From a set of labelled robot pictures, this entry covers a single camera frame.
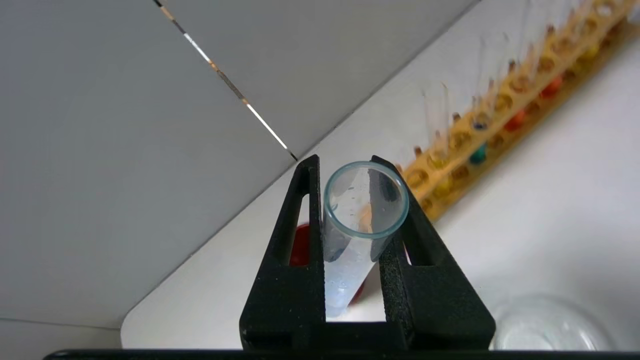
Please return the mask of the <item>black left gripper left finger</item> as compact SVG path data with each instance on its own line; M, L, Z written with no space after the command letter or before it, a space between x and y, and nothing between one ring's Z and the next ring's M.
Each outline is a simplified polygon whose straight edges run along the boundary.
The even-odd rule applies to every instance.
M304 196L309 197L308 263L290 266ZM320 158L296 167L256 278L238 321L245 351L296 349L311 328L326 322L322 244Z

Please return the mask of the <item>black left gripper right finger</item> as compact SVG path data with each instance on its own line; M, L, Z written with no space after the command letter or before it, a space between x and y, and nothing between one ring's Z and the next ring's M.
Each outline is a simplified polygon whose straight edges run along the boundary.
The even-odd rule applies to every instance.
M486 351L496 322L412 193L379 257L385 322L373 351Z

